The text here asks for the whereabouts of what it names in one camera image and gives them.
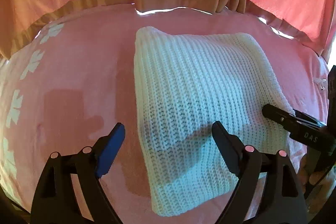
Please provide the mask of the right hand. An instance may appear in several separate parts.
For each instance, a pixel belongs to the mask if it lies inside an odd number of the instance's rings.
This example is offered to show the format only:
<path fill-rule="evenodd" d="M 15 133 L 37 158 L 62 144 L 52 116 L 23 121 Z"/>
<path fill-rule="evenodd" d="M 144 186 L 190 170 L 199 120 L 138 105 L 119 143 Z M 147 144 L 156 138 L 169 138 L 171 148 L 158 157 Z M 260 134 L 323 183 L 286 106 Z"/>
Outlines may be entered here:
<path fill-rule="evenodd" d="M 324 171 L 315 172 L 309 174 L 307 172 L 307 155 L 304 155 L 300 161 L 298 178 L 301 182 L 303 192 L 306 193 L 306 187 L 308 184 L 320 186 L 320 190 L 317 192 L 317 195 L 320 198 L 328 199 L 335 188 L 335 173 L 333 170 L 330 170 L 328 174 Z"/>

